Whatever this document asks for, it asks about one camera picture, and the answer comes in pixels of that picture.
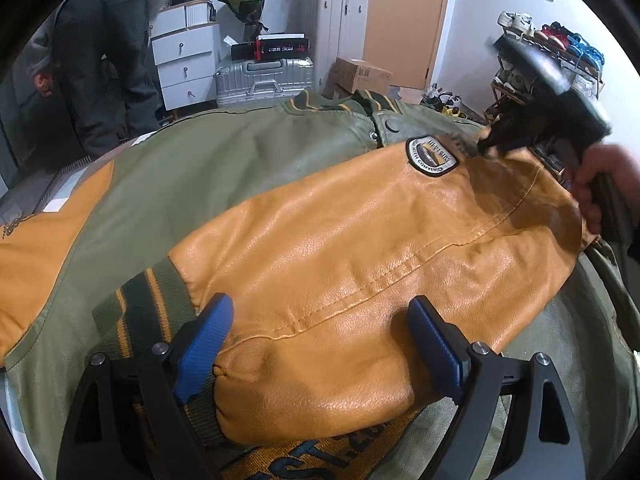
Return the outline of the operator right hand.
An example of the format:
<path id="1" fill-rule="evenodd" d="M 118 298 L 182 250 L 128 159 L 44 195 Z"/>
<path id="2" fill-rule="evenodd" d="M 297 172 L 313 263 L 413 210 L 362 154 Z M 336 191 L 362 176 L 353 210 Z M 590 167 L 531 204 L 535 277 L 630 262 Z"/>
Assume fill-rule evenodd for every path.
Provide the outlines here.
<path id="1" fill-rule="evenodd" d="M 602 142 L 590 145 L 582 155 L 582 163 L 570 180 L 570 192 L 593 234 L 601 233 L 604 222 L 604 206 L 594 195 L 597 180 L 613 185 L 636 226 L 639 223 L 639 157 L 621 145 Z"/>

